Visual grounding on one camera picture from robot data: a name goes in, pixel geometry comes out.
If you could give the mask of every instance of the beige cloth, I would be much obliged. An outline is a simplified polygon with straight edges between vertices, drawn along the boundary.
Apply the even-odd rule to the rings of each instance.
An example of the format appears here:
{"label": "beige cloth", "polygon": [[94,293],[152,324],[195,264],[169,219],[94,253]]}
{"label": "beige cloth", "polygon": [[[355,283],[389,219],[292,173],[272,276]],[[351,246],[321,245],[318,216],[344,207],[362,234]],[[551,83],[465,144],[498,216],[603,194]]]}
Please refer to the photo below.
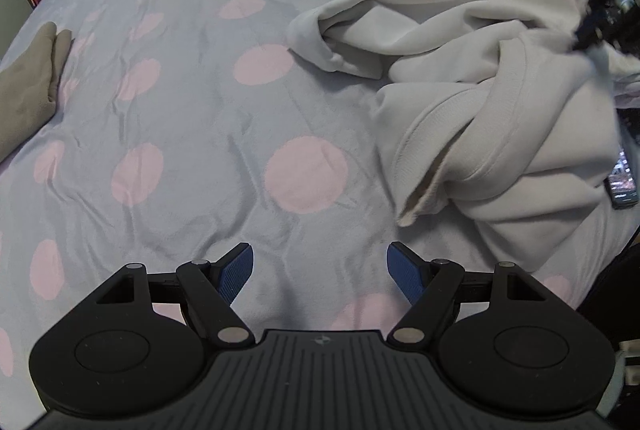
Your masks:
{"label": "beige cloth", "polygon": [[60,76],[71,31],[44,24],[31,45],[0,72],[0,162],[56,113]]}
{"label": "beige cloth", "polygon": [[540,269],[606,198],[618,122],[602,48],[572,52],[586,0],[334,0],[290,48],[380,78],[370,106],[396,222],[453,202],[497,260]]}

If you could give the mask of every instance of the pink polka dot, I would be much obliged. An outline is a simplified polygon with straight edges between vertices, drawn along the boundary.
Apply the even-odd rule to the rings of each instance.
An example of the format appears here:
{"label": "pink polka dot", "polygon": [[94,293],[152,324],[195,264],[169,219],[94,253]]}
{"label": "pink polka dot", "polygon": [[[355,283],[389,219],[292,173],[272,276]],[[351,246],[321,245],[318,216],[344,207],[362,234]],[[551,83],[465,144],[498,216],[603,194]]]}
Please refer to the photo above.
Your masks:
{"label": "pink polka dot", "polygon": [[91,33],[84,38],[76,38],[74,40],[74,45],[71,47],[70,55],[79,56],[83,50],[92,45],[95,40],[95,34]]}
{"label": "pink polka dot", "polygon": [[140,23],[131,29],[129,40],[139,40],[145,34],[149,34],[164,20],[164,13],[149,13],[140,20]]}
{"label": "pink polka dot", "polygon": [[148,59],[136,63],[122,78],[118,89],[118,99],[131,101],[156,84],[160,77],[161,65],[158,60]]}
{"label": "pink polka dot", "polygon": [[564,276],[549,276],[548,278],[545,278],[542,283],[547,289],[549,289],[549,291],[565,302],[568,302],[571,298],[571,283]]}
{"label": "pink polka dot", "polygon": [[77,78],[67,79],[64,83],[60,84],[60,91],[58,95],[60,96],[60,103],[62,106],[65,106],[68,103],[71,94],[78,86],[79,80]]}
{"label": "pink polka dot", "polygon": [[0,370],[10,378],[14,374],[14,349],[11,348],[9,334],[0,328]]}
{"label": "pink polka dot", "polygon": [[113,198],[125,206],[142,203],[160,182],[163,166],[162,152],[151,143],[130,150],[113,171]]}
{"label": "pink polka dot", "polygon": [[238,58],[234,77],[242,84],[264,84],[281,78],[292,66],[293,56],[284,45],[259,45]]}
{"label": "pink polka dot", "polygon": [[225,20],[247,18],[247,16],[260,12],[264,6],[264,0],[231,0],[220,9],[218,16]]}
{"label": "pink polka dot", "polygon": [[38,244],[31,258],[29,277],[31,287],[39,297],[53,300],[58,296],[65,284],[65,271],[55,240],[43,240]]}
{"label": "pink polka dot", "polygon": [[185,324],[184,317],[182,316],[182,311],[180,311],[180,305],[178,304],[151,304],[154,311],[159,315],[166,316],[167,318],[171,318],[175,321],[180,321],[180,323]]}
{"label": "pink polka dot", "polygon": [[264,186],[292,213],[315,213],[344,191],[349,169],[342,151],[318,137],[296,137],[279,148],[264,171]]}
{"label": "pink polka dot", "polygon": [[373,293],[347,305],[332,323],[331,331],[363,331],[379,329],[386,336],[404,316],[407,305],[395,298]]}
{"label": "pink polka dot", "polygon": [[33,167],[33,178],[38,184],[44,184],[56,178],[60,159],[65,153],[65,143],[52,141],[44,148]]}
{"label": "pink polka dot", "polygon": [[84,19],[84,21],[95,22],[98,18],[100,18],[104,10],[105,10],[105,7],[101,7],[100,9],[98,9],[97,11],[94,11],[93,13],[89,13]]}

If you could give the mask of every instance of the bed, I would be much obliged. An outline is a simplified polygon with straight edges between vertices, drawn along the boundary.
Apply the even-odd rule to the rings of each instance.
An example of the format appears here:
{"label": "bed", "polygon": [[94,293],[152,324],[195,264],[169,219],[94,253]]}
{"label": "bed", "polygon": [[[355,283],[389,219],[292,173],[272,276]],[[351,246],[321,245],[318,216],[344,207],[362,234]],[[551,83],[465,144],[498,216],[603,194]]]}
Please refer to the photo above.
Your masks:
{"label": "bed", "polygon": [[[34,342],[125,263],[167,272],[248,241],[254,273],[234,309],[257,334],[388,331],[407,308],[385,267],[394,240],[492,269],[453,207],[396,227],[368,114],[385,81],[327,74],[287,50],[288,23],[327,1],[37,7],[0,69],[48,20],[75,41],[58,112],[0,167],[4,430],[43,411],[28,372]],[[534,276],[577,307],[639,224],[640,208],[607,199]]]}

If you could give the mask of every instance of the smartphone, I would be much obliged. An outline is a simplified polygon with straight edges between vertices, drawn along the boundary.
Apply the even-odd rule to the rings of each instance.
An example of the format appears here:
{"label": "smartphone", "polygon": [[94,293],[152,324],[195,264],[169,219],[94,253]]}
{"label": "smartphone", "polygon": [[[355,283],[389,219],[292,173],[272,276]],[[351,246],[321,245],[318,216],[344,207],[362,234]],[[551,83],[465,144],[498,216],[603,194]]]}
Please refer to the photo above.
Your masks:
{"label": "smartphone", "polygon": [[626,160],[626,154],[622,147],[620,147],[620,159],[604,183],[614,209],[631,207],[638,203],[636,180],[631,174],[631,168],[629,168],[629,162]]}

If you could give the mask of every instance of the white sweatshirt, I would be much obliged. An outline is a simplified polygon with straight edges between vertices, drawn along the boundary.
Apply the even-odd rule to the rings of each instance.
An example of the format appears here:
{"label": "white sweatshirt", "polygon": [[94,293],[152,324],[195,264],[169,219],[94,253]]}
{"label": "white sweatshirt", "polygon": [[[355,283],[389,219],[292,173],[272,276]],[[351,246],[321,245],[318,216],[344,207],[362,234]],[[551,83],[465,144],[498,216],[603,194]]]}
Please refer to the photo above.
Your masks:
{"label": "white sweatshirt", "polygon": [[571,52],[587,0],[334,0],[289,26],[326,71],[380,78],[372,112],[399,225],[448,201],[534,271],[618,158],[607,55]]}

